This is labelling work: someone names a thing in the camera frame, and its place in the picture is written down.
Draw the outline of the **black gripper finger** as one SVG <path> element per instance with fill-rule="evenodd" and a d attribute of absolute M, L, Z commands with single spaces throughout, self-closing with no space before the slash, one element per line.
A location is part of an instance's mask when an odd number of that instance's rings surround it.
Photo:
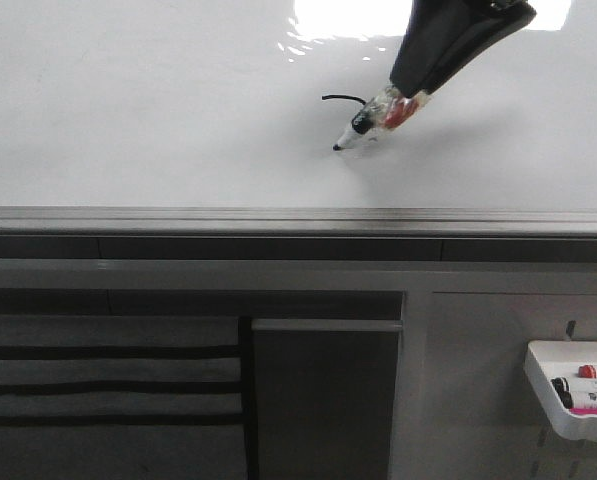
<path fill-rule="evenodd" d="M 462 11 L 452 20 L 449 39 L 420 86 L 428 94 L 495 43 L 529 25 L 537 15 L 527 1 L 460 1 L 459 6 Z"/>
<path fill-rule="evenodd" d="M 413 1 L 409 24 L 390 82 L 402 94 L 416 94 L 440 57 L 467 25 L 464 1 Z"/>

